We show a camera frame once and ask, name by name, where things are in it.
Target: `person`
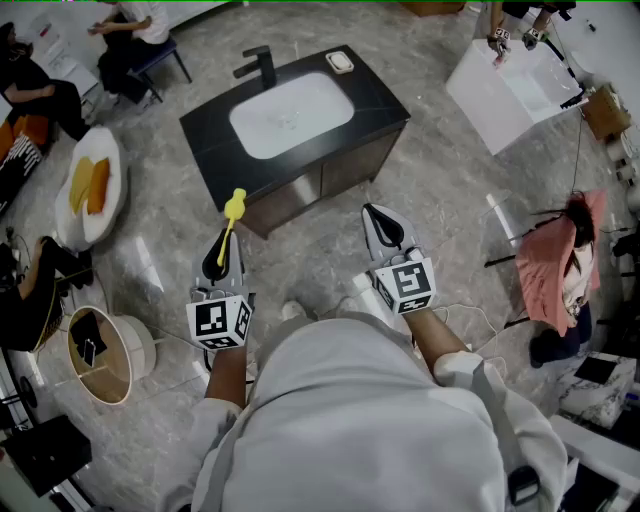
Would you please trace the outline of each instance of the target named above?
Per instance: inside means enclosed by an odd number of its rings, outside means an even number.
[[[40,238],[25,278],[20,284],[0,293],[1,346],[23,352],[33,350],[51,315],[62,314],[54,300],[56,270],[77,288],[93,281],[88,252],[76,258],[51,237]]]
[[[13,107],[10,121],[26,114],[47,117],[75,140],[89,130],[82,119],[80,95],[76,86],[64,80],[52,80],[31,60],[33,45],[16,41],[13,23],[0,27],[0,92]]]
[[[158,512],[505,510],[492,419],[469,390],[482,358],[433,311],[404,316],[424,361],[379,322],[312,322],[297,303],[283,317],[256,355],[249,405],[246,348],[215,355]],[[538,473],[536,510],[557,510],[561,440],[493,367],[485,373]]]
[[[127,72],[169,39],[167,11],[160,2],[106,3],[114,6],[111,14],[89,29],[91,35],[102,34],[108,46],[98,61],[100,79],[112,95],[123,94],[145,108],[152,102],[151,90]]]
[[[496,30],[502,28],[511,36],[515,35],[530,8],[541,9],[532,26],[535,31],[541,33],[549,24],[553,13],[558,12],[563,19],[567,20],[570,19],[569,9],[573,9],[575,6],[575,2],[484,2],[473,38],[486,38],[489,46],[498,52]],[[538,39],[532,37],[528,31],[522,35],[522,41],[527,49],[533,50]]]
[[[591,308],[589,296],[596,263],[596,228],[591,208],[583,193],[575,193],[560,213],[575,227],[573,250],[564,267],[562,305],[568,329],[561,336],[556,329],[546,329],[531,340],[531,366],[575,356],[580,345],[591,339]]]

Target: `sink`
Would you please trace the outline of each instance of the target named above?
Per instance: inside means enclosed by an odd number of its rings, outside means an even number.
[[[531,111],[560,105],[581,91],[562,61],[546,44],[537,45],[535,51],[527,50],[524,44],[513,45],[509,59],[498,74]]]
[[[245,151],[266,160],[337,128],[353,104],[325,73],[308,73],[236,105],[229,121]]]
[[[509,58],[496,68],[486,39],[472,41],[446,85],[492,155],[533,125],[586,101],[562,108],[581,89],[546,44],[529,51],[516,40],[509,47]]]

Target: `soap dish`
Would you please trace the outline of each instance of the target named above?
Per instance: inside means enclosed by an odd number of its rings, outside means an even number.
[[[347,57],[344,52],[327,53],[325,58],[333,69],[333,72],[338,75],[351,73],[353,71],[353,62],[349,60],[349,57]]]

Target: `white shirt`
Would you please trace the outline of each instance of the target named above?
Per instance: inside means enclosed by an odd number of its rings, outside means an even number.
[[[133,37],[149,44],[162,44],[169,39],[169,17],[160,2],[119,2],[116,9],[130,23],[151,18],[151,25],[143,30],[134,30]]]
[[[481,361],[449,354],[428,371],[382,333],[355,320],[306,326],[273,352],[257,409],[235,443],[225,511],[505,510],[503,462],[482,401],[463,389]],[[538,409],[487,374],[542,490],[535,510],[557,510],[566,451]],[[172,457],[157,510],[198,511],[231,416],[229,402],[204,399],[193,429]]]
[[[580,297],[584,297],[589,281],[591,280],[591,272],[593,271],[594,264],[592,244],[574,249],[573,252],[580,264],[580,270],[578,270],[575,265],[571,265],[569,272],[567,272],[564,278],[562,301],[566,308],[575,304]]]

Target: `orange cushion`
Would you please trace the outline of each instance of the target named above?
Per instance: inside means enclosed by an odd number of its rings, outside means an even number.
[[[13,126],[13,136],[24,133],[34,144],[43,146],[47,142],[49,120],[43,116],[22,116]]]
[[[74,215],[77,215],[84,203],[89,198],[89,187],[91,186],[91,176],[93,176],[93,162],[83,156],[76,165],[71,180],[71,190],[69,191],[69,206]]]
[[[17,139],[20,137],[20,134],[24,131],[24,126],[27,122],[27,118],[25,116],[20,116],[16,121],[16,124],[13,125],[13,138]]]
[[[104,201],[107,198],[107,182],[109,181],[109,159],[100,160],[93,167],[89,198],[87,199],[87,213],[102,213]]]
[[[0,162],[5,159],[13,146],[13,131],[8,121],[0,126]]]

